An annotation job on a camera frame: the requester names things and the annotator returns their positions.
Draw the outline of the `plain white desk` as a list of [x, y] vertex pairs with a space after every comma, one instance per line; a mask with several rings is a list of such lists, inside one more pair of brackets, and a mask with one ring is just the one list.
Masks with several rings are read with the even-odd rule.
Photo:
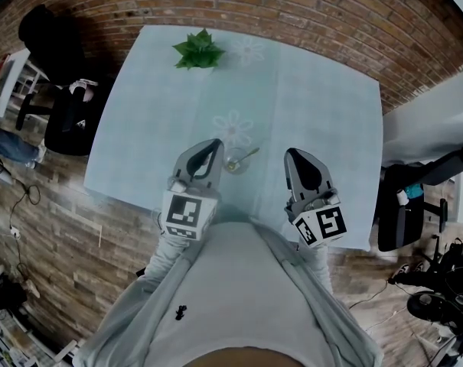
[[382, 165], [435, 160], [463, 145], [463, 72], [383, 116]]

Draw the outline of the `person's left forearm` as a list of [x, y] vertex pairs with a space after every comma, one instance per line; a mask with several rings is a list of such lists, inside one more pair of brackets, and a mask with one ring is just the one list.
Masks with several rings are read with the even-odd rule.
[[144, 279], [154, 287], [160, 285], [181, 254], [192, 241], [174, 235], [161, 234], [155, 252], [144, 272]]

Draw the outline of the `clear drinking glass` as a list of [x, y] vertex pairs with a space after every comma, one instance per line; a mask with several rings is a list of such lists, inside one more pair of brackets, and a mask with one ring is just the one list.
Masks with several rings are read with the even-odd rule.
[[234, 170], [228, 168], [229, 161], [235, 161], [237, 158], [241, 158], [242, 156], [246, 155], [249, 151], [243, 148], [228, 148], [225, 151], [224, 159], [223, 159], [223, 169], [228, 172], [229, 174], [244, 174], [247, 169], [249, 168], [250, 158], [245, 159], [242, 161], [238, 167]]

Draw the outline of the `black round stool seat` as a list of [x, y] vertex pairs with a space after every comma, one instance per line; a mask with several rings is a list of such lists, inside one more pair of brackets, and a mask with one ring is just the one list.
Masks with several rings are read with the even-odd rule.
[[445, 299], [436, 293], [420, 291], [409, 297], [406, 307], [410, 314], [420, 320], [440, 321], [443, 317]]

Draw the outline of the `green potted plant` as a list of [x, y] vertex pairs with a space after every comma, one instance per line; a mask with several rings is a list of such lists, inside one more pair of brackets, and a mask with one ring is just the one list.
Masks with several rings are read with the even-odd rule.
[[174, 66], [186, 70], [218, 67], [221, 57], [226, 53], [216, 45], [206, 28], [197, 34], [188, 34], [185, 41], [172, 47], [180, 54], [180, 59]]

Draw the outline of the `person's right forearm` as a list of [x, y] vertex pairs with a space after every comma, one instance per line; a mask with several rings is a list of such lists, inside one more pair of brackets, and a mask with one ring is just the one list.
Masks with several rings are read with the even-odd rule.
[[300, 247], [298, 253], [323, 287], [330, 294], [333, 294], [331, 275], [328, 267], [328, 245], [318, 245], [314, 248]]

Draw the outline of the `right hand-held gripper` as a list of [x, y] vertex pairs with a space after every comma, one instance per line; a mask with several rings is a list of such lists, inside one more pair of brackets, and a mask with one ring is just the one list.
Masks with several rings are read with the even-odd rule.
[[[316, 248], [342, 238], [347, 227], [326, 165], [306, 151], [289, 148], [284, 155], [284, 166], [292, 194], [285, 212], [298, 232], [299, 244]], [[302, 194], [319, 195], [303, 200]]]

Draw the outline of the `white desk with shelf frame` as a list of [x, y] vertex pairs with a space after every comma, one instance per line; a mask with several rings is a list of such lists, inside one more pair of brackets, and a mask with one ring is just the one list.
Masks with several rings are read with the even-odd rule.
[[31, 52], [25, 48], [9, 54], [0, 69], [0, 118], [3, 118], [11, 98], [23, 100], [35, 93], [36, 85], [46, 80], [44, 71], [30, 59]]

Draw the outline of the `person's torso in grey jacket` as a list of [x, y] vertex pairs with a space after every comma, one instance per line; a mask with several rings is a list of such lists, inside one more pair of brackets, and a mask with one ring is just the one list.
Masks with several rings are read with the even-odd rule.
[[159, 286], [143, 273], [119, 295], [73, 366], [381, 367], [299, 248], [265, 226], [211, 226]]

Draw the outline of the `pale blue flowered tablecloth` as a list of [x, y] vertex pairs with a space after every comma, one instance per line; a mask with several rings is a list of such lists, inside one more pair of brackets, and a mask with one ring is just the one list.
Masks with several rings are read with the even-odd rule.
[[141, 29], [106, 102], [85, 187], [159, 209], [185, 150], [212, 138], [226, 150], [259, 148], [244, 174], [223, 172], [220, 212], [296, 240], [283, 158], [298, 148], [327, 166], [339, 193], [347, 233], [336, 246], [368, 250], [383, 146], [378, 82], [308, 50], [219, 30], [218, 67], [178, 69], [172, 46], [190, 33], [197, 29]]

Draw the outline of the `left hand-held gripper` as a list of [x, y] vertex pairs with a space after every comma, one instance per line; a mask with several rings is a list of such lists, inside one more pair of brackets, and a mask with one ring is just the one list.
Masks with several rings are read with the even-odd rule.
[[224, 145], [202, 141], [182, 153], [163, 194], [162, 229], [169, 235], [200, 241], [216, 215]]

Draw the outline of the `small gold spoon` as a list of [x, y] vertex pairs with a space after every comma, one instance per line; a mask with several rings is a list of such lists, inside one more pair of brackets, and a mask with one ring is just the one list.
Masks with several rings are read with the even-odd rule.
[[254, 148], [253, 150], [249, 151], [246, 155], [242, 156], [241, 158], [237, 158], [235, 161], [229, 161], [227, 165], [228, 168], [231, 170], [236, 169], [242, 161], [256, 154], [258, 151], [259, 151], [259, 148]]

